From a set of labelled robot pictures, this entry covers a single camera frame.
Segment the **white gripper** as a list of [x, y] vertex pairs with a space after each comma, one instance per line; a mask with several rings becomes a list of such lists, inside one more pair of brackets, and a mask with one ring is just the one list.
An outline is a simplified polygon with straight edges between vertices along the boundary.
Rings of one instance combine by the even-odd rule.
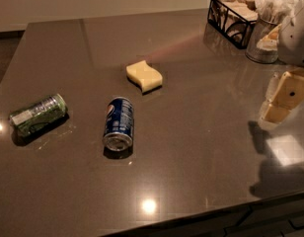
[[[282, 62], [304, 67], [304, 0], [299, 0], [282, 21], [277, 52]], [[260, 117], [270, 123], [282, 123], [303, 101], [304, 70], [286, 71], [269, 81]]]

